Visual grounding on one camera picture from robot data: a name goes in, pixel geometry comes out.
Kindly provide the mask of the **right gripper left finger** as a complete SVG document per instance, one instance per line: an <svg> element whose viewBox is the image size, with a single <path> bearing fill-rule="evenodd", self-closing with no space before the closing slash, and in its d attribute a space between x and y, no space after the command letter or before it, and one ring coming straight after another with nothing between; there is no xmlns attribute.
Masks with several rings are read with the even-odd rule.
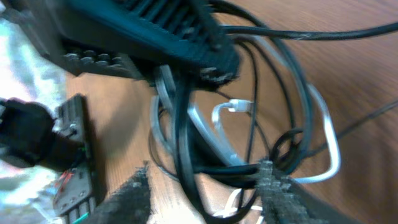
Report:
<svg viewBox="0 0 398 224"><path fill-rule="evenodd" d="M152 211L148 169L145 161L82 224L146 224Z"/></svg>

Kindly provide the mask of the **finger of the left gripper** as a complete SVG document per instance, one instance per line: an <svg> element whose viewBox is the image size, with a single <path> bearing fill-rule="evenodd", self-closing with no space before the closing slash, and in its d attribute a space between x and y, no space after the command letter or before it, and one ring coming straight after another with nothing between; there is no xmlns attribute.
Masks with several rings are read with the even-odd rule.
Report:
<svg viewBox="0 0 398 224"><path fill-rule="evenodd" d="M206 1L63 1L63 35L98 49L177 65L204 82L238 75L239 55Z"/></svg>

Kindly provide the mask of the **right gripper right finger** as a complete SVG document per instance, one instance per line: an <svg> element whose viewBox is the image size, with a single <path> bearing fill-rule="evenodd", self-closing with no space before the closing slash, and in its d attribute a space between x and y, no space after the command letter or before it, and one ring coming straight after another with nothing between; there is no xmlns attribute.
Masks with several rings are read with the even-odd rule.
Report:
<svg viewBox="0 0 398 224"><path fill-rule="evenodd" d="M271 161L259 163L256 192L261 198L266 223L360 224L301 188L275 169Z"/></svg>

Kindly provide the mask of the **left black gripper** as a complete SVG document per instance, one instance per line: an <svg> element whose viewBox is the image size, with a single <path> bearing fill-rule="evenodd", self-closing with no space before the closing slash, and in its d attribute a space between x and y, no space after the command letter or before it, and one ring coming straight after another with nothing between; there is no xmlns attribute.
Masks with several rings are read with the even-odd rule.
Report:
<svg viewBox="0 0 398 224"><path fill-rule="evenodd" d="M39 55L74 76L93 73L143 80L127 54L61 42L45 1L9 0L9 20L20 26Z"/></svg>

